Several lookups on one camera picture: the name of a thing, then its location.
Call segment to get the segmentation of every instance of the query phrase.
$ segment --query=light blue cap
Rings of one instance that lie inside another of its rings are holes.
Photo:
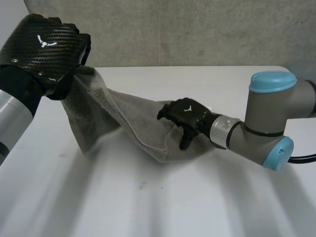
[[[296,77],[290,72],[259,72],[252,76],[249,90],[254,93],[275,93],[292,88],[296,81]]]
[[[292,139],[284,137],[270,151],[262,166],[275,171],[282,169],[290,159],[293,150],[294,143]]]

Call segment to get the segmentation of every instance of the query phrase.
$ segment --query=table surface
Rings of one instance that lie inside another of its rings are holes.
[[[108,88],[152,100],[191,97],[244,119],[248,85],[281,67],[98,68]],[[289,120],[294,155],[316,152],[315,119]],[[83,157],[60,102],[43,98],[0,168],[0,237],[309,237],[316,164],[262,168],[215,150],[159,164],[125,132]]]

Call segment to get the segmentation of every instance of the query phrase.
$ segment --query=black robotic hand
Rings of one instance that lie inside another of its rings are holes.
[[[179,147],[181,150],[185,150],[200,132],[209,137],[210,128],[206,127],[212,123],[205,124],[205,121],[210,117],[214,118],[216,115],[199,102],[184,98],[164,105],[159,111],[157,119],[166,118],[177,126],[183,127],[183,137]]]
[[[64,99],[71,88],[73,71],[84,65],[91,49],[88,34],[59,18],[26,16],[0,51],[0,67],[14,66],[31,74],[42,95]]]

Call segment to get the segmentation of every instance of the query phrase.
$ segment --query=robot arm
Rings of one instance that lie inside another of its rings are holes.
[[[287,162],[300,163],[304,158],[291,158],[294,144],[283,134],[288,119],[316,117],[316,82],[297,81],[289,72],[256,73],[244,122],[214,114],[188,98],[164,106],[158,119],[162,117],[184,128],[182,150],[201,132],[217,147],[280,170]]]
[[[64,99],[90,36],[59,18],[25,17],[0,51],[0,165],[30,125],[42,96]]]

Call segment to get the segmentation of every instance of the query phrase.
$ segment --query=gray wall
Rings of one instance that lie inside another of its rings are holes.
[[[23,0],[0,0],[0,48],[27,14]]]
[[[315,0],[25,3],[91,34],[94,67],[278,65],[300,77],[316,73]]]

